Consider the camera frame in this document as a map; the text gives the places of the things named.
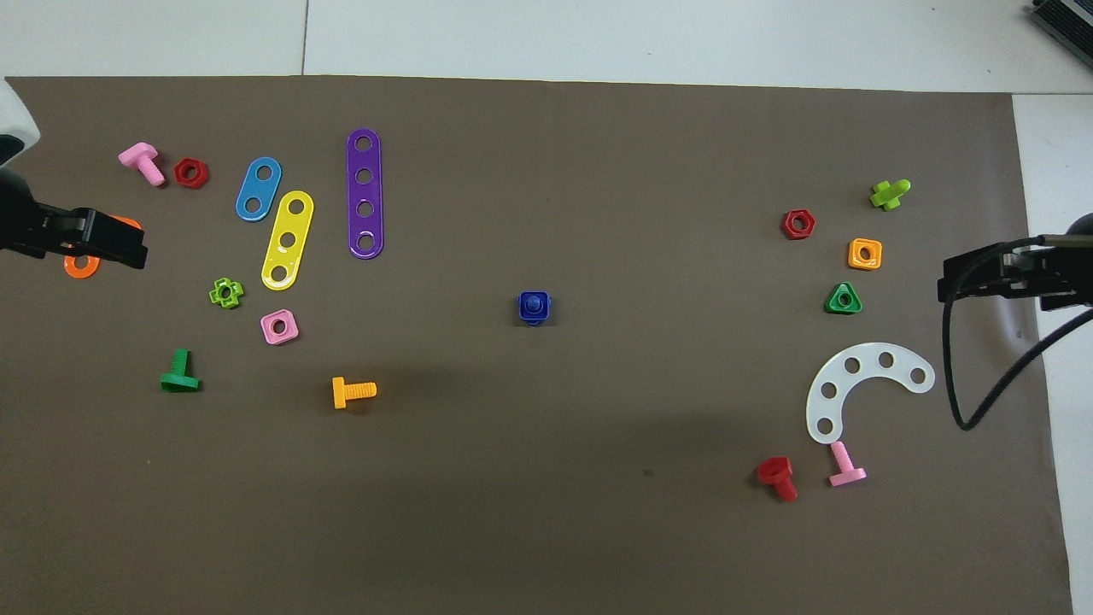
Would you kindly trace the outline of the purple four-hole plastic strip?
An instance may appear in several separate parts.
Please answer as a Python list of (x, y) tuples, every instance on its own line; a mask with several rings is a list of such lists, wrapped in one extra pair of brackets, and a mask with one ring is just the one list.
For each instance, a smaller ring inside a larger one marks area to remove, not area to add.
[(359, 260), (374, 260), (385, 245), (383, 149), (375, 130), (362, 127), (346, 137), (345, 180), (348, 249)]

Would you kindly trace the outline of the brown table mat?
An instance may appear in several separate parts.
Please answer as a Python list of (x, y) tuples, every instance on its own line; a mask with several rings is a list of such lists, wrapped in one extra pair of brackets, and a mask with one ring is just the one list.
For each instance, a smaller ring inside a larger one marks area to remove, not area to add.
[[(944, 385), (845, 402), (858, 343), (941, 367), (935, 281), (1026, 234), (1008, 95), (473, 80), (15, 79), (55, 206), (143, 270), (0, 253), (0, 615), (1068, 615), (1041, 365), (973, 431)], [(348, 249), (378, 133), (385, 245)], [(117, 156), (158, 150), (154, 187)], [(280, 163), (270, 213), (243, 175)], [(200, 190), (176, 184), (203, 159)], [(908, 179), (892, 211), (881, 180)], [(260, 279), (315, 203), (298, 277)], [(781, 218), (815, 216), (807, 240)], [(878, 270), (847, 264), (856, 237)], [(239, 307), (208, 300), (219, 277)], [(859, 314), (827, 314), (851, 283)], [(289, 310), (298, 338), (265, 342)], [(188, 348), (196, 392), (161, 389)], [(333, 409), (331, 379), (378, 394)], [(757, 478), (786, 456), (798, 498)]]

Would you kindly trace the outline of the pink square plastic nut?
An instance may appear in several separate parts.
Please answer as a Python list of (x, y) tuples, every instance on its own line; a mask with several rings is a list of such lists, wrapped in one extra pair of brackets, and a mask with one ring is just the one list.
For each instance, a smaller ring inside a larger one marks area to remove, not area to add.
[(277, 310), (266, 314), (259, 319), (265, 342), (271, 346), (280, 346), (298, 338), (298, 326), (295, 315), (289, 310)]

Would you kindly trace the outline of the yellow three-hole plastic strip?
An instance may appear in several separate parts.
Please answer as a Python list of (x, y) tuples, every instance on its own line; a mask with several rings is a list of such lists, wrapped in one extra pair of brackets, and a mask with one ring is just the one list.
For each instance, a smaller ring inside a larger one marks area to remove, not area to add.
[(260, 272), (266, 288), (284, 291), (295, 284), (313, 214), (315, 202), (304, 190), (291, 190), (278, 203)]

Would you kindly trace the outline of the dark green plastic bolt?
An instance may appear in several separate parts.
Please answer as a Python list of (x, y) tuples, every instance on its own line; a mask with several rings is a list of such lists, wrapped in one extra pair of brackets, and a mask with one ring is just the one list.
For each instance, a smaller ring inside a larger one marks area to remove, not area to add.
[(199, 378), (189, 374), (190, 353), (188, 348), (175, 348), (172, 353), (169, 371), (161, 374), (160, 387), (167, 392), (196, 392), (202, 386)]

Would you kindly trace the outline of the orange plastic bolt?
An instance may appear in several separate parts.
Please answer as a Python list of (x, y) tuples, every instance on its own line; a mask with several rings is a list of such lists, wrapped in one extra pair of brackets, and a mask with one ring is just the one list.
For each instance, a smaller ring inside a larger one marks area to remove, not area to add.
[(331, 379), (333, 409), (346, 409), (349, 401), (371, 400), (378, 394), (374, 382), (346, 383), (344, 377)]

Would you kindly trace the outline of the pink plastic bolt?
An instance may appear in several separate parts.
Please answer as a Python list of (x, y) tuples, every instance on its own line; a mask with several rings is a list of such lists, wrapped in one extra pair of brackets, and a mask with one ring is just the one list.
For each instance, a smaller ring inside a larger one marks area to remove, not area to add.
[(848, 485), (848, 483), (858, 482), (858, 480), (863, 480), (868, 477), (863, 468), (858, 468), (853, 462), (850, 452), (848, 452), (845, 443), (842, 441), (835, 441), (830, 443), (830, 449), (837, 465), (837, 471), (828, 477), (828, 483), (832, 487), (838, 487), (843, 485)]
[(131, 147), (126, 147), (126, 150), (120, 152), (117, 159), (120, 161), (124, 167), (140, 172), (146, 184), (160, 187), (167, 182), (167, 178), (165, 178), (165, 175), (157, 166), (157, 156), (158, 150), (154, 145), (136, 143)]

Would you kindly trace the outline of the orange three-hole angled plate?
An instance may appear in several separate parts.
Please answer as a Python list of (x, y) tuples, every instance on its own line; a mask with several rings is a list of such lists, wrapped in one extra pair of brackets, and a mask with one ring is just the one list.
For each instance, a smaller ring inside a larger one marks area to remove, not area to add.
[[(138, 230), (143, 230), (143, 226), (139, 221), (133, 218), (126, 218), (124, 215), (111, 215), (111, 218), (118, 220), (125, 225), (136, 227)], [(92, 255), (66, 255), (63, 258), (64, 273), (69, 277), (74, 279), (86, 279), (92, 277), (95, 272), (99, 269), (102, 258)]]

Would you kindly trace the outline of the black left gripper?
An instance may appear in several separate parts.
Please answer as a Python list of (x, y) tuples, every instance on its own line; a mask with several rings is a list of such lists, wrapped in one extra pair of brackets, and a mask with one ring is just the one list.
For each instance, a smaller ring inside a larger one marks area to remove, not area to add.
[(95, 256), (142, 270), (145, 232), (90, 208), (70, 210), (38, 202), (11, 167), (0, 167), (0, 250), (19, 255)]

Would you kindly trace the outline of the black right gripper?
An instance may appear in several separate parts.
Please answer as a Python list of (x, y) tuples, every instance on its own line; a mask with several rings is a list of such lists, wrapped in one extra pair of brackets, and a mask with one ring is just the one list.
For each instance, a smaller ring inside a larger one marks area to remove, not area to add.
[[(1018, 248), (1006, 258), (994, 243), (942, 262), (937, 300), (949, 296), (1039, 297), (1042, 311), (1086, 305), (1093, 308), (1093, 248)], [(1045, 273), (1047, 289), (1045, 291)]]

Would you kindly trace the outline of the grey ribbed electronic device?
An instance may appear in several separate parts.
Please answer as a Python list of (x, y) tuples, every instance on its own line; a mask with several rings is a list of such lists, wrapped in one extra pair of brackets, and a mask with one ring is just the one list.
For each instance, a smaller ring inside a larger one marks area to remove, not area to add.
[(1093, 0), (1032, 0), (1031, 17), (1054, 38), (1093, 47)]

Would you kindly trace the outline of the white curved five-hole plate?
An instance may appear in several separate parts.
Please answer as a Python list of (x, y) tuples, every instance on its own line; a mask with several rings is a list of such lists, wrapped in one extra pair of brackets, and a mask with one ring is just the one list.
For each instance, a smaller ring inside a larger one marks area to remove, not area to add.
[(910, 348), (883, 342), (844, 348), (816, 370), (806, 397), (806, 427), (813, 441), (842, 439), (846, 398), (872, 378), (893, 381), (913, 394), (929, 392), (936, 382), (932, 365)]

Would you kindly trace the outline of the blue two-hole plastic strip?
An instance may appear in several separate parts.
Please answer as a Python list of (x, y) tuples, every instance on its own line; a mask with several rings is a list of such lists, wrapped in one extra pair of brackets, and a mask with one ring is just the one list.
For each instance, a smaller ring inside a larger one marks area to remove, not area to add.
[(273, 157), (252, 159), (243, 175), (235, 211), (242, 221), (262, 221), (271, 211), (281, 182), (282, 168)]

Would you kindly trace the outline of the lime green cross-head bolt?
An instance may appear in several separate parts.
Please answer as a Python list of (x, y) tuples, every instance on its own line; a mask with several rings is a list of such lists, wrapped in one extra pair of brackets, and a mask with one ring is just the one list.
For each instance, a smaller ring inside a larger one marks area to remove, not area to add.
[(881, 180), (879, 184), (874, 184), (872, 187), (872, 194), (870, 196), (870, 202), (872, 206), (882, 208), (885, 211), (892, 211), (900, 206), (900, 199), (909, 192), (912, 184), (908, 179), (900, 179), (897, 182), (891, 184), (889, 180)]

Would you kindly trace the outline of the red plastic bolt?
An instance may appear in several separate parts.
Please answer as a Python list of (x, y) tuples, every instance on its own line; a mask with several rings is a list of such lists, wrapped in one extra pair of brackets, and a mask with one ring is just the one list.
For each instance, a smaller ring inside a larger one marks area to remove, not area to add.
[(760, 483), (775, 490), (784, 502), (794, 502), (798, 498), (792, 476), (792, 463), (786, 456), (773, 456), (757, 468)]

